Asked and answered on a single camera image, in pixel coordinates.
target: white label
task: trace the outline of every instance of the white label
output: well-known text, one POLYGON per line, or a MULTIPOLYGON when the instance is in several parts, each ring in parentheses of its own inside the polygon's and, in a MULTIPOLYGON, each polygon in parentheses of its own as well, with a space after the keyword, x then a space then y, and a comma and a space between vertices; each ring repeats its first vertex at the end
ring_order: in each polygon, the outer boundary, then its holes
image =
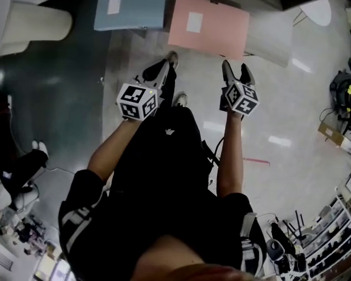
POLYGON ((329 135, 329 136, 332 136, 333 135, 333 131, 331 131, 330 129, 326 129, 325 130, 325 133, 327 134, 327 135, 329 135))
POLYGON ((120 4, 121 4, 121 0, 109 0, 108 15, 115 15, 116 13, 119 13, 120 4))
POLYGON ((200 33, 202 21, 203 21, 202 13, 189 12, 186 30, 190 32, 200 33))

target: dark green floor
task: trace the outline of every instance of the dark green floor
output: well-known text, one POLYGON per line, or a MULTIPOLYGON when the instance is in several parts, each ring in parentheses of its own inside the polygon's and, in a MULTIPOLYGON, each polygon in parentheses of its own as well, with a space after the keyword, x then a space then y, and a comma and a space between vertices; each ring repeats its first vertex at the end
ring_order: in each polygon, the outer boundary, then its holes
MULTIPOLYGON (((44 141, 49 169, 85 168, 101 142, 101 77, 111 33, 94 31, 96 4, 97 0, 45 2, 72 14, 70 34, 59 42, 31 42, 23 53, 0 57, 4 90, 13 97, 14 137, 25 151, 31 150, 33 139, 44 141)), ((36 180, 40 202, 34 210, 54 227, 72 178, 56 170, 36 180)))

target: forearm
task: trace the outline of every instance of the forearm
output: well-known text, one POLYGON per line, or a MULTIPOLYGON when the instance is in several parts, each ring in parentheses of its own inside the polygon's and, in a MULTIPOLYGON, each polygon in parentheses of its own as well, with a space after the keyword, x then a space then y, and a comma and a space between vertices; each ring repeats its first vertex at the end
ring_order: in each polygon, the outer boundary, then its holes
POLYGON ((217 174, 217 195, 225 197, 230 193, 241 193, 243 186, 243 155, 241 118, 228 111, 220 165, 217 174))
POLYGON ((123 121, 104 143, 92 154, 88 170, 107 181, 115 170, 123 151, 140 126, 140 121, 123 121))

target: gray shoe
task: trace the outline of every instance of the gray shoe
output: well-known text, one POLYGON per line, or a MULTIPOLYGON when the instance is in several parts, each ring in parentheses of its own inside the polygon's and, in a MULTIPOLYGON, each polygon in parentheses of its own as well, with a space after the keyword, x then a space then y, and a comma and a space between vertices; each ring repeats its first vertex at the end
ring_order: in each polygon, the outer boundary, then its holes
POLYGON ((173 106, 187 107, 187 95, 184 92, 179 92, 173 101, 173 106))
POLYGON ((173 66, 174 71, 177 69, 178 67, 178 53, 175 51, 170 51, 167 56, 166 59, 169 61, 169 63, 173 66))

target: white shoe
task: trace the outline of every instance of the white shoe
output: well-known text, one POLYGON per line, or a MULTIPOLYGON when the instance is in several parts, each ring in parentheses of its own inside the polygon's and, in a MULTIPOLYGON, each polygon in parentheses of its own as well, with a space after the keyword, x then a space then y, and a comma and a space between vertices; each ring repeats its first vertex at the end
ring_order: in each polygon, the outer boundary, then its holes
POLYGON ((47 154, 47 156, 49 157, 48 150, 47 150, 47 147, 46 147, 45 143, 39 142, 39 150, 44 152, 45 154, 47 154))
POLYGON ((37 143, 36 140, 31 142, 31 147, 33 148, 33 150, 38 150, 39 149, 39 144, 37 143))
POLYGON ((187 107, 187 95, 184 92, 179 92, 173 101, 173 106, 187 107))
POLYGON ((170 51, 165 57, 171 66, 173 66, 174 71, 177 69, 179 64, 178 53, 175 51, 170 51))

